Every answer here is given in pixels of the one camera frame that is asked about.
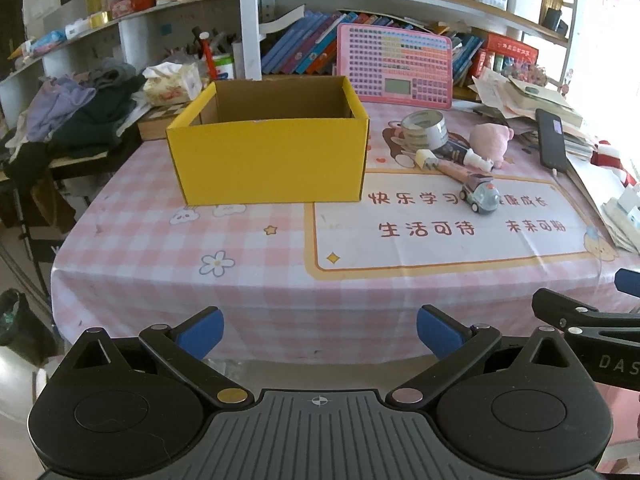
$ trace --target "open cardboard box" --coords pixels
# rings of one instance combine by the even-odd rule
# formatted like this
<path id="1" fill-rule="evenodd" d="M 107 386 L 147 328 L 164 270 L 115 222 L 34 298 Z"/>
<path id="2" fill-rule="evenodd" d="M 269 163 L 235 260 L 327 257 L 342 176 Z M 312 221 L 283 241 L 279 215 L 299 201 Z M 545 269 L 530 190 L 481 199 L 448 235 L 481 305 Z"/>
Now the open cardboard box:
<path id="1" fill-rule="evenodd" d="M 215 82 L 167 129 L 189 206 L 357 202 L 368 134 L 340 76 Z"/>

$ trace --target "purple book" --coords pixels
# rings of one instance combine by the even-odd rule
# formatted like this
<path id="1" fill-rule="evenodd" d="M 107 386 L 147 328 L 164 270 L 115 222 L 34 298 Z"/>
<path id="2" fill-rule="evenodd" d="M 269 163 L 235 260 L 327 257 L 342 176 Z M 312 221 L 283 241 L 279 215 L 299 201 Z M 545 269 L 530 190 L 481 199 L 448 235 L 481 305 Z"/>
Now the purple book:
<path id="1" fill-rule="evenodd" d="M 322 22 L 321 25 L 318 28 L 316 28 L 314 33 L 308 38 L 306 38 L 306 41 L 300 45 L 297 52 L 293 56 L 289 57 L 287 62 L 283 65 L 282 69 L 280 70 L 280 73 L 293 74 L 293 71 L 299 65 L 300 61 L 305 59 L 306 56 L 308 56 L 309 53 L 311 53 L 313 47 L 316 46 L 316 41 L 318 40 L 318 38 L 320 38 L 320 36 L 324 34 L 324 32 L 331 26 L 331 24 L 335 20 L 340 18 L 340 16 L 342 16 L 342 13 L 339 11 L 336 11 L 331 16 L 329 16 L 326 20 L 324 20 L 324 22 Z"/>

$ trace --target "smartphone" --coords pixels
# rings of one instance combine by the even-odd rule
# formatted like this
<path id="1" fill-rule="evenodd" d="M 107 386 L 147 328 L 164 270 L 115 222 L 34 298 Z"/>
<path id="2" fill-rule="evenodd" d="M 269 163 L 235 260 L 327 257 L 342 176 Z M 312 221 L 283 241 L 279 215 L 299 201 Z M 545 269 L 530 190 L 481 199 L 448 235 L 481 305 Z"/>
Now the smartphone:
<path id="1" fill-rule="evenodd" d="M 540 164 L 545 168 L 566 173 L 567 161 L 564 148 L 562 119 L 538 108 L 538 144 L 540 146 Z"/>

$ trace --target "pink pig toy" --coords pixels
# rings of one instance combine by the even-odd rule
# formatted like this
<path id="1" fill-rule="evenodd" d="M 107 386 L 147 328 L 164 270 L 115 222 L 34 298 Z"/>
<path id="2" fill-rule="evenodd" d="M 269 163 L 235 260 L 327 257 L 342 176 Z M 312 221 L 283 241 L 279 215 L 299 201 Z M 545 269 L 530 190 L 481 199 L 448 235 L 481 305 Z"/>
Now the pink pig toy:
<path id="1" fill-rule="evenodd" d="M 507 142 L 513 139 L 513 130 L 500 124 L 478 124 L 471 130 L 469 143 L 471 148 L 482 158 L 494 162 L 494 168 L 502 167 Z"/>

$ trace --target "trash can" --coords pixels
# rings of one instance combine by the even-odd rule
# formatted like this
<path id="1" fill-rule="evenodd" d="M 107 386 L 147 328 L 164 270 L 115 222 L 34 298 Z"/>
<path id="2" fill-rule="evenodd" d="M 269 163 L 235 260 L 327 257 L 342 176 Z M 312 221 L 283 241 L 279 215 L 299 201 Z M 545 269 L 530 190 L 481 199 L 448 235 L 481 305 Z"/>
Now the trash can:
<path id="1" fill-rule="evenodd" d="M 0 294 L 0 346 L 37 367 L 57 354 L 53 334 L 31 311 L 27 297 L 14 288 Z"/>

